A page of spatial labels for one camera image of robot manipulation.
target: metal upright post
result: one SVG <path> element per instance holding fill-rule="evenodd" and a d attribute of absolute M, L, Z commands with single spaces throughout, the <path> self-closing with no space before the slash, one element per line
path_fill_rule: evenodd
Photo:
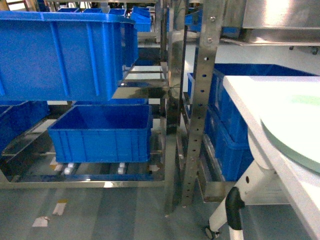
<path fill-rule="evenodd" d="M 156 16 L 157 21 L 160 21 L 160 29 L 158 29 L 160 37 L 160 59 L 162 62 L 167 60 L 167 11 L 168 11 L 168 1 L 159 0 L 160 4 L 160 17 Z"/>
<path fill-rule="evenodd" d="M 165 136 L 165 213 L 173 211 L 173 199 L 175 192 L 177 128 L 181 114 L 180 100 L 181 87 L 184 74 L 185 59 L 185 15 L 186 0 L 171 0 L 169 4 L 170 16 L 174 21 L 170 24 L 168 44 L 168 99 L 166 100 L 166 136 Z"/>
<path fill-rule="evenodd" d="M 204 0 L 200 39 L 194 75 L 188 148 L 182 187 L 182 205 L 190 205 L 197 177 L 197 162 L 202 144 L 210 85 L 220 40 L 226 0 Z"/>

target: metal bracket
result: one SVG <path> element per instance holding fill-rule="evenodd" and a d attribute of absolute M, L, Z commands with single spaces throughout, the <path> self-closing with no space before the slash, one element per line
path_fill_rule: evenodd
<path fill-rule="evenodd" d="M 202 137 L 207 114 L 207 103 L 210 93 L 217 48 L 220 40 L 225 0 L 204 0 L 200 39 L 198 42 L 194 66 L 194 99 L 190 118 L 188 149 L 184 182 L 182 189 L 182 205 L 192 203 L 195 180 L 197 178 L 197 162 L 200 155 Z"/>

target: black caster wheel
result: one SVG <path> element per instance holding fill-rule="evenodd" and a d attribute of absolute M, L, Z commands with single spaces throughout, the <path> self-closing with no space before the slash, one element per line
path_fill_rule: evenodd
<path fill-rule="evenodd" d="M 220 235 L 218 231 L 211 231 L 209 226 L 205 227 L 204 231 L 206 236 L 211 240 L 216 239 Z"/>
<path fill-rule="evenodd" d="M 319 51 L 319 48 L 317 48 L 316 46 L 314 46 L 311 50 L 312 54 L 313 55 L 317 55 L 318 54 L 318 51 Z"/>

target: white tabletop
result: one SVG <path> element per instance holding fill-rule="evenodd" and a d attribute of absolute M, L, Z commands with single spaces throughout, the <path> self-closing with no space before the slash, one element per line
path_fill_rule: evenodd
<path fill-rule="evenodd" d="M 320 86 L 320 77 L 226 76 L 223 80 L 226 91 L 283 182 L 288 200 L 306 230 L 313 239 L 320 239 L 320 174 L 279 152 L 267 138 L 261 123 L 262 106 L 277 93 L 285 93 L 293 83 Z"/>

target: blue storage bin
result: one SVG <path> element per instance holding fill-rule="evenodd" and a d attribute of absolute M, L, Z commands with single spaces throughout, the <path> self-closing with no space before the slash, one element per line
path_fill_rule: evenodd
<path fill-rule="evenodd" d="M 85 14 L 89 14 L 89 13 L 99 14 L 99 13 L 102 13 L 102 9 L 101 8 L 87 8 L 83 11 L 83 13 L 85 13 Z"/>
<path fill-rule="evenodd" d="M 0 101 L 0 106 L 14 106 L 22 103 L 24 103 L 24 101 Z"/>
<path fill-rule="evenodd" d="M 223 86 L 225 76 L 314 76 L 314 74 L 273 64 L 215 64 L 209 104 L 216 107 L 233 141 L 243 143 L 248 139 L 247 124 Z"/>
<path fill-rule="evenodd" d="M 142 163 L 150 159 L 149 105 L 74 106 L 48 128 L 59 163 Z"/>
<path fill-rule="evenodd" d="M 128 98 L 128 99 L 110 99 L 109 101 L 77 101 L 73 105 L 146 105 L 149 99 Z"/>
<path fill-rule="evenodd" d="M 57 13 L 80 13 L 79 8 L 60 8 Z"/>
<path fill-rule="evenodd" d="M 49 113 L 46 101 L 0 101 L 0 151 Z"/>
<path fill-rule="evenodd" d="M 197 13 L 190 13 L 185 15 L 185 25 L 188 26 L 188 30 L 190 31 L 201 32 L 203 10 L 200 9 L 198 11 L 198 17 L 196 17 L 196 14 Z"/>
<path fill-rule="evenodd" d="M 131 14 L 131 20 L 135 21 L 135 28 L 138 32 L 151 32 L 151 19 L 137 13 Z"/>
<path fill-rule="evenodd" d="M 137 60 L 134 23 L 105 13 L 0 11 L 0 101 L 108 101 Z"/>
<path fill-rule="evenodd" d="M 193 83 L 194 83 L 194 81 L 195 81 L 195 79 L 194 79 L 194 74 L 191 73 L 191 72 L 188 72 L 186 75 L 187 75 L 187 77 L 188 77 L 188 91 L 187 91 L 187 93 L 188 93 L 188 95 L 189 95 L 189 98 L 191 98 L 192 85 L 193 85 Z"/>
<path fill-rule="evenodd" d="M 254 160 L 246 143 L 236 143 L 228 134 L 225 126 L 214 109 L 208 109 L 207 124 L 210 124 L 210 139 L 214 146 L 222 175 L 226 181 L 237 181 Z"/>
<path fill-rule="evenodd" d="M 132 13 L 139 14 L 139 15 L 145 17 L 145 18 L 150 18 L 151 17 L 149 9 L 146 10 L 145 7 L 134 6 L 132 8 Z"/>
<path fill-rule="evenodd" d="M 114 14 L 114 15 L 119 15 L 119 16 L 122 16 L 122 17 L 126 17 L 126 12 L 127 12 L 127 9 L 111 8 L 108 13 L 109 14 Z"/>
<path fill-rule="evenodd" d="M 20 133 L 12 122 L 11 106 L 0 106 L 0 152 Z"/>
<path fill-rule="evenodd" d="M 28 107 L 30 128 L 50 114 L 49 106 L 46 101 L 29 101 Z"/>

